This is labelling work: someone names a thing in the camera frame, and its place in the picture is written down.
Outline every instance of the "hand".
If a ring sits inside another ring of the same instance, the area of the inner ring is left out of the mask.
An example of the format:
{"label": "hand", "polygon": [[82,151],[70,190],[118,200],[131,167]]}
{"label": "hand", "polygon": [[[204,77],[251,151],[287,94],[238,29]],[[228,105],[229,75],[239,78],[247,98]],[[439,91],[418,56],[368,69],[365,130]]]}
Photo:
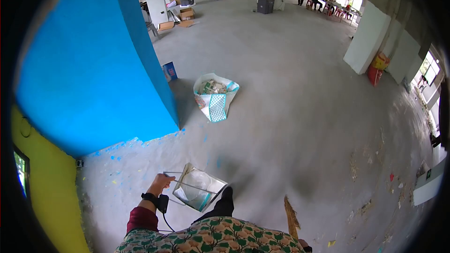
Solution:
{"label": "hand", "polygon": [[305,240],[303,240],[303,239],[299,239],[299,240],[298,240],[298,243],[300,243],[300,245],[301,245],[303,248],[308,247],[307,242],[306,242]]}
{"label": "hand", "polygon": [[170,182],[173,180],[175,180],[175,176],[167,177],[166,175],[159,173],[156,175],[147,192],[158,197],[160,194],[162,194],[163,189],[167,189],[170,186]]}

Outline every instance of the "broom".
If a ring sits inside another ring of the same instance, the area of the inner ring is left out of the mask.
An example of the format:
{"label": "broom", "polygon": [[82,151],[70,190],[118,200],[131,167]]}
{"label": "broom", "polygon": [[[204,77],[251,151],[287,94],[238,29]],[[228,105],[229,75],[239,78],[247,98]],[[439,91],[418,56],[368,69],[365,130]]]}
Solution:
{"label": "broom", "polygon": [[286,210],[286,215],[288,217],[288,228],[289,234],[292,235],[296,240],[298,239],[297,228],[301,230],[300,224],[297,220],[297,212],[294,211],[291,204],[289,203],[288,196],[284,196],[284,210]]}

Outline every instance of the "trash bag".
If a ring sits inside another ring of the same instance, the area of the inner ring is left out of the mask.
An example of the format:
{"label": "trash bag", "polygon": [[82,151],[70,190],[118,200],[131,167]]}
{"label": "trash bag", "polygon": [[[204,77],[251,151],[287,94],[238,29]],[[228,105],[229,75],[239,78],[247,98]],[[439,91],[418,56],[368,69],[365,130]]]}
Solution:
{"label": "trash bag", "polygon": [[[208,94],[208,92],[205,91],[204,85],[210,80],[225,85],[225,93]],[[204,74],[194,83],[194,98],[199,109],[211,122],[219,122],[226,119],[229,105],[238,90],[239,84],[234,81],[215,74]]]}

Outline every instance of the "shoe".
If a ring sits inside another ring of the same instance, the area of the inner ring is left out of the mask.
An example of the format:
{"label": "shoe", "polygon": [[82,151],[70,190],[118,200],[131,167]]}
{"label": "shoe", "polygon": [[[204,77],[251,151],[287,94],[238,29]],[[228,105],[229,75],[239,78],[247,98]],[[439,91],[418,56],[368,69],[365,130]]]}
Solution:
{"label": "shoe", "polygon": [[228,186],[222,191],[222,198],[233,199],[233,188]]}

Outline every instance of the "floral patterned shirt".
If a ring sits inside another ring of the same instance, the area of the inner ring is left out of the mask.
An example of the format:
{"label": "floral patterned shirt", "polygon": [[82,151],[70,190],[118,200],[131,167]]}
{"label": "floral patterned shirt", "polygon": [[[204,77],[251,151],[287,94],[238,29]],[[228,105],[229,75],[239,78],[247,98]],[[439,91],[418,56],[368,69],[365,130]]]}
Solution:
{"label": "floral patterned shirt", "polygon": [[115,252],[305,253],[290,234],[224,216],[206,218],[185,230],[169,234],[142,228],[132,229]]}

